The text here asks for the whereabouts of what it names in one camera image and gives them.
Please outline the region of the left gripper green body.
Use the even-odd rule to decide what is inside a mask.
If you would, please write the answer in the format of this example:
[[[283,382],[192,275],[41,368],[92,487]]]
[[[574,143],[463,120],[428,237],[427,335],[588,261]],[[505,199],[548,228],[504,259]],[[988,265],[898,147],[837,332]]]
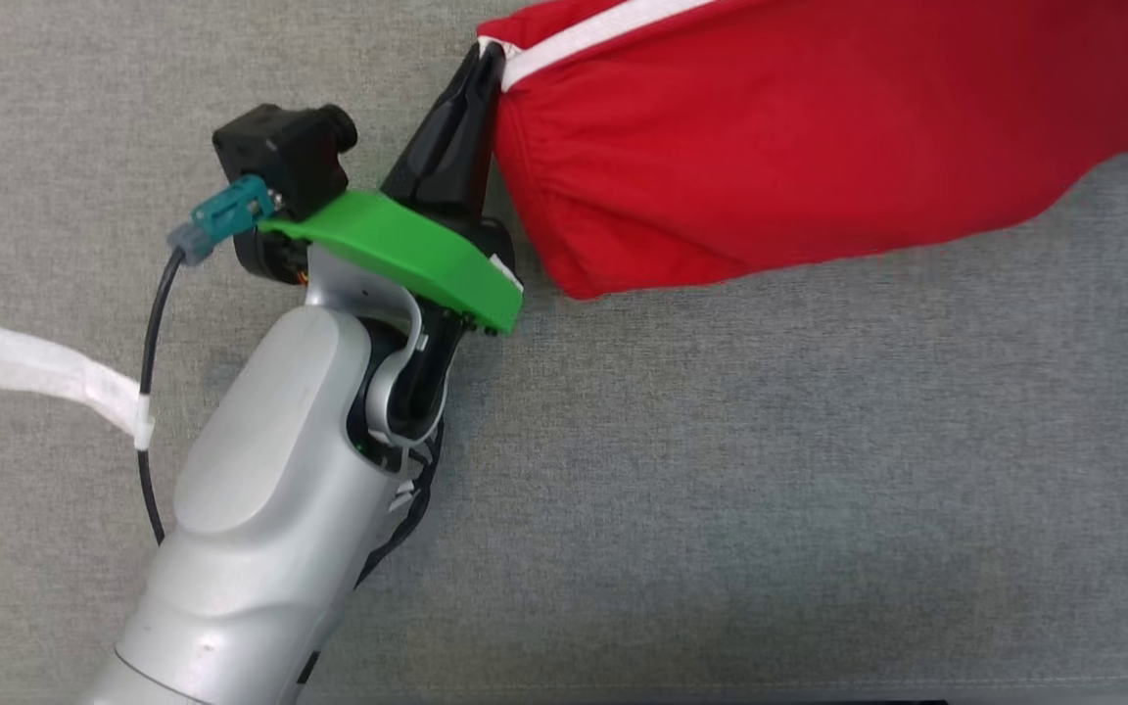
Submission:
[[[233,192],[233,229],[277,232],[312,246],[307,264],[307,303],[349,309],[370,305],[381,277],[408,296],[472,318],[479,329],[515,329],[523,290],[501,259],[490,258],[465,237],[413,212],[377,191],[342,191],[302,220],[285,217],[268,190]]]

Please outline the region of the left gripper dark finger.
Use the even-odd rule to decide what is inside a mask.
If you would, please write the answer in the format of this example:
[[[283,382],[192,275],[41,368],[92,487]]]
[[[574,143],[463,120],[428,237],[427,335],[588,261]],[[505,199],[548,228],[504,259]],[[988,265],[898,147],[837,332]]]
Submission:
[[[472,218],[484,215],[493,159],[497,103],[502,95],[505,50],[497,43],[479,45],[478,62],[469,83],[469,208]]]
[[[469,208],[469,83],[475,43],[422,118],[381,183],[384,195],[411,209]]]

